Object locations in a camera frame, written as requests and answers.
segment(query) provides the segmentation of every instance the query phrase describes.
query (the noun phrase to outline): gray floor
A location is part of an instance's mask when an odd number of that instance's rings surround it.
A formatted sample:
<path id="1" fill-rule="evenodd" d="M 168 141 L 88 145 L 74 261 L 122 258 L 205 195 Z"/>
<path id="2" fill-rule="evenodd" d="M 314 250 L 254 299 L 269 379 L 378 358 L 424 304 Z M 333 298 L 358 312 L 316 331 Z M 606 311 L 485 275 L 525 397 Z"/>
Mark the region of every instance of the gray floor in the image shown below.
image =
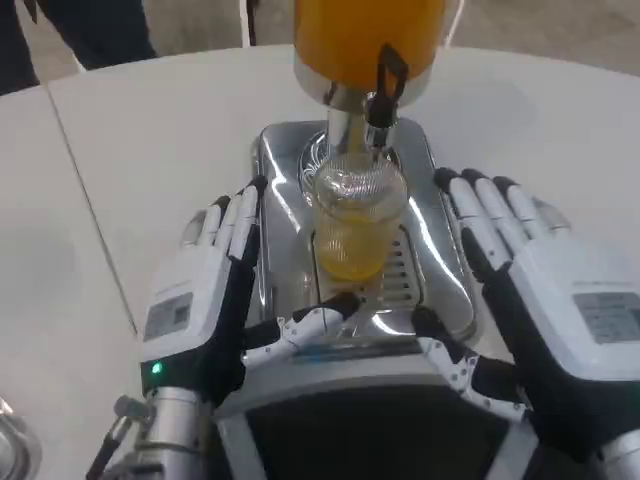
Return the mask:
<path id="1" fill-rule="evenodd" d="M 260 45 L 291 42 L 293 2 L 260 0 Z M 76 73 L 70 51 L 51 25 L 43 20 L 34 25 L 24 7 L 19 9 L 40 78 Z M 152 41 L 162 55 L 241 45 L 239 0 L 145 0 L 145 9 Z M 453 43 L 640 76 L 640 0 L 467 0 Z"/>

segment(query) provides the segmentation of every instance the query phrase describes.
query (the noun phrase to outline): juice dispenser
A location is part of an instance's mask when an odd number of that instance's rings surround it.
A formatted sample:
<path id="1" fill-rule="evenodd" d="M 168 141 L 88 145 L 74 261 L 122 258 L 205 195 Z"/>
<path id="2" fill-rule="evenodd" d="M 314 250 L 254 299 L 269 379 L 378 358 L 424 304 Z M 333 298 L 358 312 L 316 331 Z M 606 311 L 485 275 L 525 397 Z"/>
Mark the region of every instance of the juice dispenser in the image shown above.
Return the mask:
<path id="1" fill-rule="evenodd" d="M 300 357 L 415 353 L 409 319 L 417 305 L 434 309 L 456 338 L 475 330 L 467 274 L 432 181 L 425 132 L 397 117 L 397 109 L 427 85 L 444 7 L 444 0 L 296 0 L 295 75 L 305 92 L 327 106 L 328 118 L 270 125 L 256 140 L 254 167 L 269 187 L 260 219 L 259 302 L 253 308 L 270 319 L 344 290 L 358 292 L 364 302 L 335 336 Z M 396 60 L 385 65 L 385 58 Z M 323 227 L 314 221 L 314 177 L 327 159 L 372 149 L 406 179 L 406 212 L 393 227 L 378 274 L 361 281 L 336 278 L 319 261 L 318 239 L 325 232 L 316 231 Z"/>

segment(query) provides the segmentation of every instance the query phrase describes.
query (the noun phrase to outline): white chair leg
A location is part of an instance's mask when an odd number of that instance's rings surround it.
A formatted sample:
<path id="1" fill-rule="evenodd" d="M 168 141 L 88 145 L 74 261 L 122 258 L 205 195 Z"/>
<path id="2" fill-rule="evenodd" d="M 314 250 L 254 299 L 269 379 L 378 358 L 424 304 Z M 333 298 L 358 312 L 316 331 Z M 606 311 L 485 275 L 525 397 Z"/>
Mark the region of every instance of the white chair leg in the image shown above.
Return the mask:
<path id="1" fill-rule="evenodd" d="M 451 45 L 453 41 L 453 36 L 458 29 L 458 25 L 460 24 L 460 18 L 462 18 L 462 12 L 464 11 L 465 0 L 458 0 L 458 7 L 456 8 L 456 14 L 453 16 L 453 20 L 451 21 L 451 25 L 449 26 L 449 31 L 444 37 L 444 42 L 442 45 L 446 48 Z"/>

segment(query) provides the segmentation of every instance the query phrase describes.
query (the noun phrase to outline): green led light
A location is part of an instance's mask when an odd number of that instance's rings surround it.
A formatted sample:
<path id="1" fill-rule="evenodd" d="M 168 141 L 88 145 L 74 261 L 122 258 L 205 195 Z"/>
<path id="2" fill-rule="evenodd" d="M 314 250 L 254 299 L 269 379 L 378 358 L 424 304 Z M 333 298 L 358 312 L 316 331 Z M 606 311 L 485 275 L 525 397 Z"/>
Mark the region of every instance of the green led light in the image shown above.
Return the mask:
<path id="1" fill-rule="evenodd" d="M 154 375 L 157 375 L 162 372 L 162 368 L 163 368 L 162 362 L 156 362 L 151 367 L 151 373 L 153 373 Z"/>

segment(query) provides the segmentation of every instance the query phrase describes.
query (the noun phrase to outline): stainless steel drip tray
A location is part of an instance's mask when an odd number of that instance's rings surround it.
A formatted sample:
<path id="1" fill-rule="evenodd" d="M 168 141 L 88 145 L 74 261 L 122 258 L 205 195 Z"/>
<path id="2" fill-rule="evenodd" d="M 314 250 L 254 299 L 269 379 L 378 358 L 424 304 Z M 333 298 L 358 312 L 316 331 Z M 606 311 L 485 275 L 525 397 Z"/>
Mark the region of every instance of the stainless steel drip tray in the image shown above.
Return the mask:
<path id="1" fill-rule="evenodd" d="M 458 338 L 474 332 L 474 311 L 442 198 L 433 184 L 434 164 L 421 127 L 398 122 L 394 150 L 409 183 L 409 208 L 383 271 L 366 284 L 346 284 L 317 267 L 312 209 L 300 188 L 299 159 L 325 122 L 282 123 L 256 140 L 255 169 L 269 180 L 261 211 L 259 295 L 252 311 L 261 319 L 291 312 L 352 290 L 361 310 L 334 336 L 304 355 L 393 355 L 417 351 L 409 321 L 422 304 L 433 308 Z"/>

